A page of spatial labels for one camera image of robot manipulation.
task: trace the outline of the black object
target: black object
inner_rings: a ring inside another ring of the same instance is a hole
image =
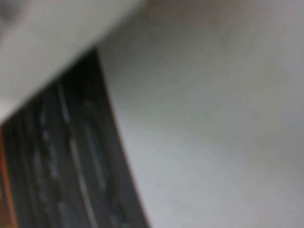
[[[20,228],[147,228],[89,53],[3,126]]]

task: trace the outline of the white surface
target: white surface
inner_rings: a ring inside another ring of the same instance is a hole
[[[30,0],[0,41],[0,122],[141,0]]]
[[[303,21],[302,0],[163,0],[101,45],[153,228],[304,226]]]

